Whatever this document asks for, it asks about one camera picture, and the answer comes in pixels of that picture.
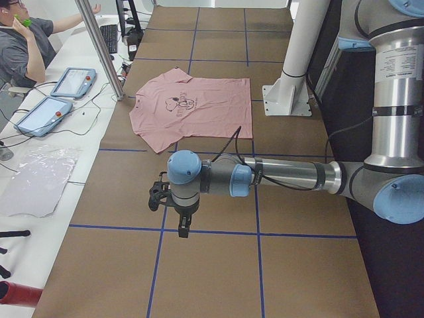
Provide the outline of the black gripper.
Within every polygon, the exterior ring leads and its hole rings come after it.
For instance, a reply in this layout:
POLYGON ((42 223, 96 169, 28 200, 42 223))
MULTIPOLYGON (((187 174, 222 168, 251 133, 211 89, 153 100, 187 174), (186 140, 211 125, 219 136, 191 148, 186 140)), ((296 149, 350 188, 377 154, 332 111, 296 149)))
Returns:
POLYGON ((176 203, 174 209, 180 215, 178 235, 179 237, 187 238, 189 236, 192 215, 198 210, 198 201, 189 206, 182 206, 176 203))

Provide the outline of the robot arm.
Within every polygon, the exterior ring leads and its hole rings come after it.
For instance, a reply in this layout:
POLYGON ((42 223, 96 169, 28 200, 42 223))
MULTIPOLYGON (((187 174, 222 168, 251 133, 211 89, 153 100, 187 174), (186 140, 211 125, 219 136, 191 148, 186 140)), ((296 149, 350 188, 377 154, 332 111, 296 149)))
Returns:
POLYGON ((324 190, 358 202, 397 224, 423 218, 423 2, 343 1, 339 48, 375 52, 374 87, 359 108, 372 125, 363 162, 296 162, 220 154, 201 160, 189 150, 172 154, 168 181, 150 190, 149 206, 173 207, 178 234, 189 235, 203 193, 245 197, 259 184, 298 191, 324 190))

